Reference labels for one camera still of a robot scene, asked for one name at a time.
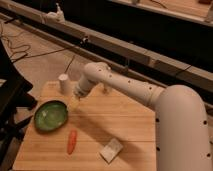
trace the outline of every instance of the black chair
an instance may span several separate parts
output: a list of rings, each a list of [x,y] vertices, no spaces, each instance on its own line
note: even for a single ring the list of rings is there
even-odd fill
[[[0,85],[1,165],[13,137],[22,140],[24,137],[22,128],[30,121],[29,117],[19,123],[15,123],[16,107],[27,107],[31,110],[37,104],[35,98],[27,93],[32,89],[33,85],[16,70],[1,41],[0,79],[4,80],[4,83]]]

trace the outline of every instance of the white object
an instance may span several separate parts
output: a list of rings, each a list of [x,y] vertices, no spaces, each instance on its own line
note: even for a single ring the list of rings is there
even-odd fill
[[[72,93],[72,86],[69,76],[67,74],[61,74],[58,79],[61,94],[70,96]]]
[[[165,90],[89,63],[74,88],[81,98],[102,82],[156,111],[157,171],[212,171],[207,116],[200,96],[175,85]]]
[[[54,20],[58,20],[58,14],[55,13],[55,12],[49,12],[46,14],[46,17],[47,18],[51,18],[51,19],[54,19]]]
[[[107,161],[111,163],[112,160],[118,155],[122,150],[123,145],[116,139],[113,138],[111,141],[100,151],[100,155]]]
[[[64,12],[61,10],[59,3],[56,3],[56,6],[57,6],[58,21],[64,23],[65,22]]]

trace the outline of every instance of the wire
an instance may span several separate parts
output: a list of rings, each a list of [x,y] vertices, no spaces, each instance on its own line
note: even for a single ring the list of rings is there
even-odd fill
[[[82,46],[84,43],[86,43],[86,42],[83,41],[83,40],[80,41],[79,45],[77,46],[77,47],[78,47],[78,49],[77,49],[78,51],[81,49],[81,46]],[[73,61],[75,60],[75,57],[76,57],[76,52],[73,54],[72,59],[70,60],[69,64],[67,65],[67,67],[66,67],[66,69],[65,69],[65,71],[64,71],[65,74],[68,72],[70,65],[71,65],[71,64],[73,63]]]
[[[73,49],[76,46],[77,45],[73,45],[72,47],[67,47],[67,48],[63,48],[63,49],[59,49],[59,50],[55,50],[55,51],[51,51],[51,52],[45,52],[45,53],[41,53],[41,54],[38,54],[38,55],[32,55],[32,56],[25,56],[25,57],[16,58],[16,59],[13,59],[13,63],[16,63],[16,62],[18,62],[18,61],[20,61],[22,59],[37,58],[37,57],[41,57],[41,56],[45,56],[45,55],[61,52],[61,51],[64,51],[64,50]]]
[[[192,67],[192,65],[188,66],[187,68],[185,68],[185,69],[183,69],[183,70],[178,71],[178,72],[174,75],[174,77],[177,78],[178,75],[180,75],[180,74],[183,73],[183,72],[186,72],[186,71],[189,70],[191,67]]]
[[[7,43],[7,47],[9,48],[9,50],[11,51],[11,55],[10,55],[10,58],[12,58],[13,56],[17,55],[17,54],[23,54],[21,57],[23,56],[27,56],[28,53],[27,51],[31,49],[31,46],[29,44],[23,44],[23,45],[20,45],[20,46],[13,46],[13,42],[9,39],[9,37],[19,37],[20,35],[22,35],[24,33],[24,31],[20,32],[18,35],[4,35],[4,27],[3,27],[3,24],[2,22],[1,23],[1,32],[0,32],[0,38],[1,40],[3,41],[6,41]]]
[[[158,2],[158,1],[156,1],[156,0],[149,0],[149,1],[154,2],[154,3],[156,3],[156,4],[159,4],[161,7],[165,8],[165,9],[168,9],[168,8],[167,8],[164,4],[162,4],[161,2]]]

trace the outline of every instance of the green bowl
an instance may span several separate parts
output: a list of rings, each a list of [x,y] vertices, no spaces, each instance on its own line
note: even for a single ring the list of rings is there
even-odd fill
[[[68,118],[67,106],[57,100],[42,104],[35,112],[35,127],[40,131],[53,131],[62,126]]]

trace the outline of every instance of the black cable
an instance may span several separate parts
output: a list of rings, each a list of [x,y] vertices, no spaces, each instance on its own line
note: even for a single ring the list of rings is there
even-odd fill
[[[180,74],[183,73],[183,72],[186,72],[186,71],[187,71],[188,69],[190,69],[191,67],[192,67],[192,65],[189,65],[187,68],[178,71],[178,72],[174,75],[174,77],[176,78],[178,75],[180,75]]]
[[[67,48],[63,48],[63,49],[59,49],[59,50],[55,50],[55,51],[51,51],[51,52],[45,52],[45,53],[41,53],[41,54],[38,54],[38,55],[32,55],[32,56],[26,56],[26,57],[16,58],[16,59],[13,59],[13,63],[18,62],[18,61],[21,60],[21,59],[36,58],[36,57],[41,57],[41,56],[45,56],[45,55],[49,55],[49,54],[61,52],[61,51],[64,51],[64,50],[73,49],[73,48],[75,48],[76,46],[77,46],[77,45],[73,45],[73,46],[71,46],[71,47],[67,47]]]
[[[3,24],[1,22],[1,32],[0,32],[0,38],[4,41],[6,41],[7,43],[7,47],[9,48],[9,50],[11,51],[11,56],[10,58],[12,58],[14,55],[17,55],[17,54],[20,54],[20,53],[24,53],[24,55],[22,55],[21,57],[23,56],[26,56],[28,53],[27,51],[30,50],[31,46],[29,44],[24,44],[24,45],[20,45],[20,46],[16,46],[14,47],[13,46],[13,42],[9,39],[9,37],[19,37],[21,34],[23,34],[23,32],[20,32],[18,35],[4,35],[4,27],[3,27]]]
[[[165,8],[165,9],[168,9],[163,3],[161,3],[161,2],[158,2],[158,1],[156,1],[156,0],[150,0],[151,2],[154,2],[154,3],[156,3],[156,4],[159,4],[160,6],[162,6],[163,8]]]
[[[78,50],[78,51],[81,49],[81,46],[82,46],[84,43],[85,43],[85,42],[80,41],[79,45],[77,45],[77,47],[78,47],[77,50]],[[66,67],[66,69],[65,69],[65,71],[64,71],[65,74],[66,74],[67,71],[69,70],[70,65],[71,65],[71,64],[73,63],[73,61],[75,60],[75,56],[76,56],[76,52],[73,54],[72,59],[70,60],[69,64],[67,65],[67,67]]]
[[[199,60],[199,58],[200,58],[199,56],[195,57],[195,59],[193,60],[192,64],[189,65],[188,67],[186,67],[185,69],[178,71],[174,75],[174,78],[177,78],[178,75],[180,75],[181,73],[186,72],[187,70],[189,70],[193,65],[195,65],[197,63],[197,61]]]

